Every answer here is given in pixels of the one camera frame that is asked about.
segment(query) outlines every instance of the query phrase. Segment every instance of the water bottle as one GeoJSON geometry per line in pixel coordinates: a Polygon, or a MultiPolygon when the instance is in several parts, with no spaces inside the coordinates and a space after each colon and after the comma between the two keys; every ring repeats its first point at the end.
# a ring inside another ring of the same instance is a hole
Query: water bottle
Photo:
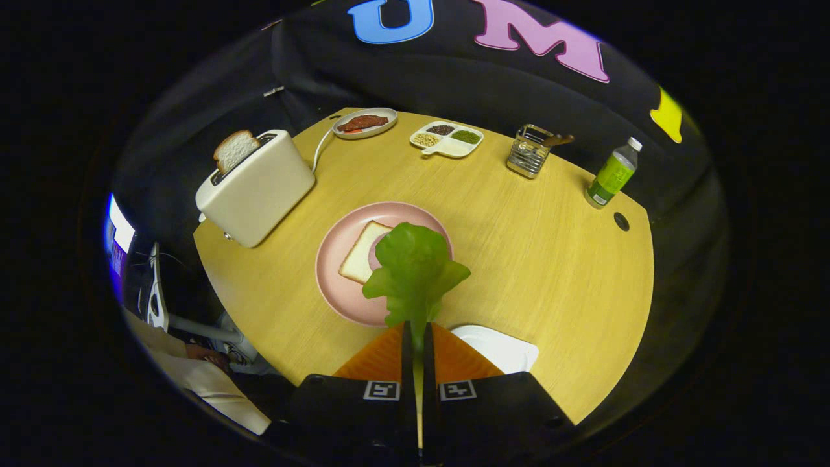
{"type": "Polygon", "coordinates": [[[596,209],[601,209],[619,193],[637,170],[637,153],[642,143],[628,138],[628,144],[615,149],[605,161],[591,186],[585,190],[585,199],[596,209]]]}

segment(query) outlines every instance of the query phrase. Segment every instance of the letter m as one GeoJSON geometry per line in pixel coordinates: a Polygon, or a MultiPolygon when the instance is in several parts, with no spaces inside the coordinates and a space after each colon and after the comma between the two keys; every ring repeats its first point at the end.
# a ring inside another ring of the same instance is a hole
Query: letter m
{"type": "Polygon", "coordinates": [[[485,47],[517,50],[519,43],[510,38],[510,26],[521,36],[530,50],[542,57],[564,42],[564,52],[556,61],[596,81],[611,81],[603,69],[599,41],[567,22],[559,21],[542,26],[525,10],[504,0],[473,0],[484,8],[484,34],[476,42],[485,47]]]}

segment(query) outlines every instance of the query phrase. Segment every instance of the green lettuce leaf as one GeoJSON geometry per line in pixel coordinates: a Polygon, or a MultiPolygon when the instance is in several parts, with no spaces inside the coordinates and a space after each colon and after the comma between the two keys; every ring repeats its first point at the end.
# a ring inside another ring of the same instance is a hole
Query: green lettuce leaf
{"type": "Polygon", "coordinates": [[[385,295],[393,327],[410,321],[413,347],[423,349],[427,323],[441,311],[441,297],[470,276],[470,269],[450,259],[447,241],[427,227],[399,224],[375,249],[381,267],[363,286],[366,298],[385,295]]]}

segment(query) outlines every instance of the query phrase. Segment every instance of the white oval plate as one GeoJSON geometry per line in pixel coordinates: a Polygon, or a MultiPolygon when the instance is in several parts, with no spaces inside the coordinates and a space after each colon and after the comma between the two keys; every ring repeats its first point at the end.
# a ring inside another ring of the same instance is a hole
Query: white oval plate
{"type": "Polygon", "coordinates": [[[456,327],[452,333],[487,358],[505,374],[530,371],[539,357],[539,348],[503,332],[476,324],[456,327]]]}
{"type": "Polygon", "coordinates": [[[383,133],[384,131],[392,128],[392,126],[395,125],[397,121],[398,113],[394,109],[389,109],[387,107],[373,107],[371,109],[363,109],[362,111],[352,112],[345,117],[341,117],[334,123],[334,125],[331,126],[331,131],[340,138],[343,138],[344,140],[359,140],[361,138],[369,138],[370,136],[375,136],[378,133],[383,133]],[[352,120],[356,116],[366,115],[385,116],[389,119],[389,121],[385,125],[370,126],[369,128],[363,128],[362,130],[356,130],[354,132],[350,131],[349,133],[344,133],[343,131],[337,130],[338,126],[343,125],[349,120],[352,120]]]}

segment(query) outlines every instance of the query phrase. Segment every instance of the bread slice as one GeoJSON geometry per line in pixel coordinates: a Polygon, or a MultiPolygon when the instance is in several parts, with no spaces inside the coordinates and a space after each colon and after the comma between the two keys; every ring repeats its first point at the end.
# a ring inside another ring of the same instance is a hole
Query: bread slice
{"type": "Polygon", "coordinates": [[[222,172],[222,175],[225,175],[261,145],[262,143],[254,138],[250,131],[239,130],[219,143],[219,146],[213,151],[213,158],[219,171],[222,172]]]}
{"type": "Polygon", "coordinates": [[[391,231],[391,227],[370,220],[360,233],[358,240],[352,245],[338,273],[344,278],[365,284],[372,275],[372,268],[369,266],[369,250],[372,249],[372,244],[378,237],[391,231]]]}

